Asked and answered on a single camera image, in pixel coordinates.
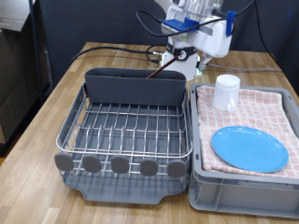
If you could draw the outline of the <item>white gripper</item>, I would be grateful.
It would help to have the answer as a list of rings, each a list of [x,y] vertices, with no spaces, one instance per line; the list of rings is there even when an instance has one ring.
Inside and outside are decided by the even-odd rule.
[[[167,33],[177,42],[191,46],[208,54],[196,68],[203,71],[211,57],[222,58],[227,55],[233,33],[231,21],[204,20],[202,23],[186,19],[172,19],[167,22]]]

